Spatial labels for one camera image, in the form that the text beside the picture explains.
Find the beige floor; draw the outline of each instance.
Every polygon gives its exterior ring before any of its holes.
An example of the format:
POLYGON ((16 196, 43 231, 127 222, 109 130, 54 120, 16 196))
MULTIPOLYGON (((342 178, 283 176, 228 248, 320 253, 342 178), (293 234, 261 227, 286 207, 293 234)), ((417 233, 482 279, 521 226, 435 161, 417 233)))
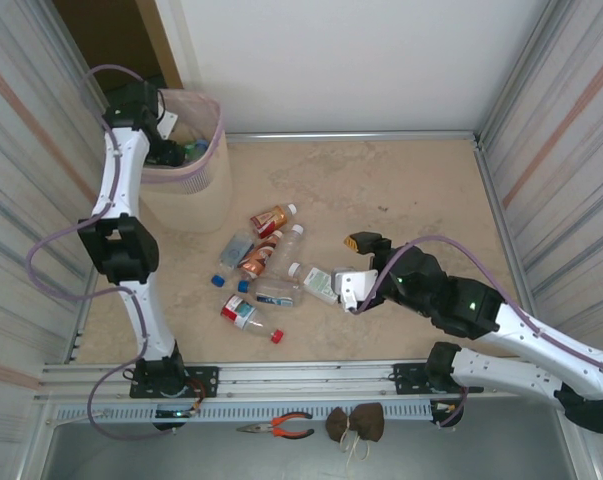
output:
MULTIPOLYGON (((160 297, 188 362, 409 359, 426 357, 439 340, 470 345, 390 303, 358 317, 310 296, 294 309, 259 305, 285 331, 279 345, 222 319, 219 290, 209 280, 217 255, 251 215, 279 202, 299 208, 297 221, 307 232, 302 261, 364 269, 368 258, 342 243, 349 233, 379 232, 395 245, 439 233, 469 247, 514 292, 467 141, 241 144, 230 147, 230 159, 234 200, 221 230, 182 233, 161 228, 147 212, 142 218, 159 242, 160 297)), ((424 249, 450 274, 481 278, 452 248, 424 249)), ((490 353, 478 343, 473 348, 490 353)), ((135 349, 120 298, 95 300, 78 360, 120 362, 135 349)))

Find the brown cloth bag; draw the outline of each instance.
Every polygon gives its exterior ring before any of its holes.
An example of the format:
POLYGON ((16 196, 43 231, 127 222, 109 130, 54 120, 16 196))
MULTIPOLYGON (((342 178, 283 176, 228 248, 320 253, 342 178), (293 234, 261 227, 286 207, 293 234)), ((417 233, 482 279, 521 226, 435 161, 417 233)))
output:
MULTIPOLYGON (((332 410, 325 421, 330 439, 340 442, 347 424, 348 416, 340 407, 332 410)), ((362 403, 350 415, 350 430, 356 431, 361 440, 378 442, 383 436, 384 428, 383 406, 380 403, 362 403)))

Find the bottle label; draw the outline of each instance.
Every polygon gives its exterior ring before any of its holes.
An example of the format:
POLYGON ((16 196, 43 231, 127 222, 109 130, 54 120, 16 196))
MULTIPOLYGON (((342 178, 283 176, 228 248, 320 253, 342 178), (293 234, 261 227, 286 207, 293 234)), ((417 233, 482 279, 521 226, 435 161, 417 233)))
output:
POLYGON ((334 301, 337 299, 337 294, 332 291, 330 275, 319 270, 318 268, 313 267, 310 270, 310 273, 307 277, 305 277, 303 284, 313 292, 323 297, 334 301))
POLYGON ((281 232, 274 232, 239 262, 239 268, 250 275, 251 278, 257 278, 265 270, 265 265, 272 252, 274 252, 274 247, 277 246, 279 238, 281 238, 281 232))
POLYGON ((251 241, 235 235, 219 255, 219 260, 230 268, 237 268, 239 262, 252 250, 252 247, 254 244, 251 241))
POLYGON ((255 215, 250 219, 259 238, 265 238, 288 221, 285 212, 278 205, 268 212, 255 215))
POLYGON ((272 305, 280 305, 282 307, 293 307, 294 302, 290 297, 270 297, 268 295, 257 294, 257 302, 270 303, 272 305))
POLYGON ((221 309, 221 315, 243 329, 256 308, 237 295, 232 295, 221 309))

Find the trash can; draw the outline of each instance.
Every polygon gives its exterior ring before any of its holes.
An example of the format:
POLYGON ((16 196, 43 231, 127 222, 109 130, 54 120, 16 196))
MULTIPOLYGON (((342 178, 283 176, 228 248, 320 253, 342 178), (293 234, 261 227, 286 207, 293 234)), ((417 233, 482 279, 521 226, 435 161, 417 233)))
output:
POLYGON ((166 110, 178 115, 170 139, 184 145, 205 139, 209 147, 181 167, 145 166, 141 198, 168 228, 209 233, 221 227, 232 203, 232 175, 221 120, 213 99, 186 90, 162 90, 166 110))

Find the red-handled pliers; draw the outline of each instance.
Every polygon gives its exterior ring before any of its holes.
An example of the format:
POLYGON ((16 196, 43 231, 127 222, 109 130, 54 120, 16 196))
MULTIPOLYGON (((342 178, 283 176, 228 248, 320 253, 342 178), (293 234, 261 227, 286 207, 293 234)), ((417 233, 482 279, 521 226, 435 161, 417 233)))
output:
POLYGON ((290 440, 299 440, 301 438, 309 437, 314 433, 314 429, 310 428, 308 430, 304 430, 302 432, 288 432, 283 430, 282 428, 277 428, 286 420, 290 420, 291 418, 305 418, 307 420, 312 419, 312 415, 310 413, 305 412, 290 412, 286 413, 281 417, 273 418, 270 423, 253 423, 252 425, 246 425, 245 427, 237 428, 237 432, 247 432, 247 433, 272 433, 275 437, 283 437, 290 440))

